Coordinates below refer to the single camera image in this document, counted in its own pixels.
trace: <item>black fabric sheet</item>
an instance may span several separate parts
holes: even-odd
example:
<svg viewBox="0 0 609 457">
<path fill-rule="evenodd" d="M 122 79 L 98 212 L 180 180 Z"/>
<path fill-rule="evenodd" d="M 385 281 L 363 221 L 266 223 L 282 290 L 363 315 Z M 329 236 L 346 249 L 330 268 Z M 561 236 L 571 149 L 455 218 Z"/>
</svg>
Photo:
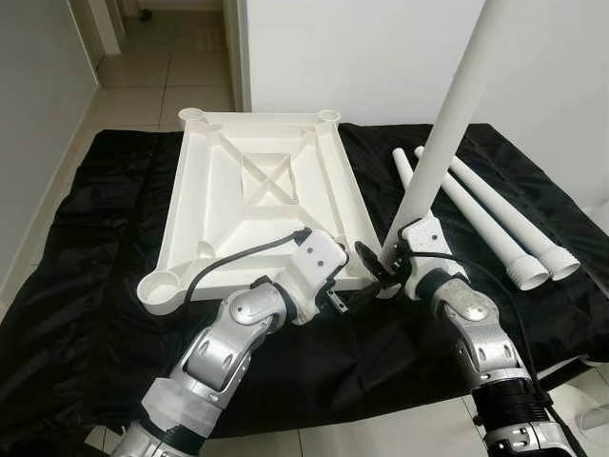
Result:
<svg viewBox="0 0 609 457">
<path fill-rule="evenodd" d="M 340 127 L 380 239 L 403 196 L 391 150 L 411 151 L 429 131 Z M 57 210 L 40 266 L 0 326 L 4 450 L 27 455 L 44 446 L 46 455 L 68 455 L 94 425 L 126 426 L 152 379 L 168 373 L 213 318 L 218 302 L 153 317 L 135 294 L 156 264 L 181 140 L 181 133 L 113 130 L 96 137 Z M 472 125 L 459 156 L 609 287 L 607 236 L 513 145 L 488 125 Z M 609 360 L 609 303 L 584 268 L 518 292 L 443 192 L 433 210 L 453 252 L 514 292 L 538 369 L 583 353 Z M 514 334 L 501 292 L 468 271 Z M 425 307 L 403 296 L 374 300 L 356 314 L 328 309 L 304 327 L 270 335 L 214 436 L 349 421 L 463 395 L 447 326 L 430 320 Z"/>
</svg>

